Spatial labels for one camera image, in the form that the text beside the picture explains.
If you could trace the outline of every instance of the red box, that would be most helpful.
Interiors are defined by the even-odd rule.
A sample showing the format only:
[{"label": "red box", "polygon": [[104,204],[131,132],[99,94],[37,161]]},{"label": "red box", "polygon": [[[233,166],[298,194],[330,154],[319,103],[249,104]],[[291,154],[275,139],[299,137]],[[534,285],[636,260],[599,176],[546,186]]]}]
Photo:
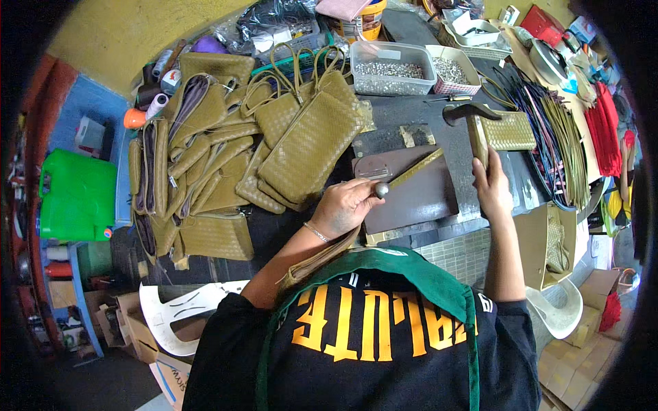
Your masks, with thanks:
[{"label": "red box", "polygon": [[562,33],[565,31],[556,19],[537,5],[532,6],[520,26],[528,30],[532,37],[544,40],[551,47],[555,47],[562,40]]}]

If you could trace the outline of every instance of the clear plastic box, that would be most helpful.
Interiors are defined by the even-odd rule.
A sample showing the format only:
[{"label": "clear plastic box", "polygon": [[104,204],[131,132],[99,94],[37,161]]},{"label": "clear plastic box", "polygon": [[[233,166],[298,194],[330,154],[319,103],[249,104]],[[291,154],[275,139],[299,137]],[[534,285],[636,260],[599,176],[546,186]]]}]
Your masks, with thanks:
[{"label": "clear plastic box", "polygon": [[[357,41],[349,50],[354,90],[366,95],[425,95],[436,84],[430,52],[424,47],[387,41]],[[411,63],[422,68],[423,79],[360,74],[355,67],[365,62]]]}]

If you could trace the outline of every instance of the black t-shirt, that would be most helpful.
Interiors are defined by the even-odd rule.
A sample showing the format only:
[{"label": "black t-shirt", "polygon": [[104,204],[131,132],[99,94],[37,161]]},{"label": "black t-shirt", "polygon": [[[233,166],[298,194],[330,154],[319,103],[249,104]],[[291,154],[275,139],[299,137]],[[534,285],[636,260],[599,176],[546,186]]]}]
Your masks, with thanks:
[{"label": "black t-shirt", "polygon": [[[537,410],[525,301],[473,291],[481,410]],[[270,313],[229,294],[199,342],[184,410],[250,410]],[[271,410],[468,409],[464,326],[403,276],[358,270],[302,293],[272,338]]]}]

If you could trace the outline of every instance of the tiled floor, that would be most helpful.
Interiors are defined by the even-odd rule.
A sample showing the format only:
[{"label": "tiled floor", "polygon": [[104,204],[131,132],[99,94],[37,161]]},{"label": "tiled floor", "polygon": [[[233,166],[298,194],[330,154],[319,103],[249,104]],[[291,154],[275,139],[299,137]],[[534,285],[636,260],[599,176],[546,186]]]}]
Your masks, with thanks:
[{"label": "tiled floor", "polygon": [[[609,237],[590,236],[585,255],[576,264],[573,273],[569,276],[569,279],[576,287],[580,287],[585,282],[593,269],[609,268],[611,244],[612,241]],[[440,243],[426,245],[415,249],[415,251],[425,257],[427,261],[455,276],[462,283],[481,289],[484,288],[484,276],[489,261],[490,245],[490,231],[484,229]],[[567,296],[560,287],[551,287],[545,290],[542,295],[557,308],[564,306],[567,301]],[[532,308],[529,308],[529,311],[537,344],[537,353],[539,353],[553,339],[553,336],[536,312]]]}]

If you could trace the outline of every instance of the bucket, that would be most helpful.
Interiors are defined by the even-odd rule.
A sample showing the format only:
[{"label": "bucket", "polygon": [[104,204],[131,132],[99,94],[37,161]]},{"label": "bucket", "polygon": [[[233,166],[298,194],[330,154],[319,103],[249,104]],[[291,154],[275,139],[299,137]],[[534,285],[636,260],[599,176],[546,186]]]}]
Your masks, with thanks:
[{"label": "bucket", "polygon": [[382,13],[385,8],[386,0],[373,2],[367,5],[361,11],[361,14],[351,22],[345,20],[335,21],[334,28],[350,44],[360,39],[377,40],[379,30],[382,28]]}]

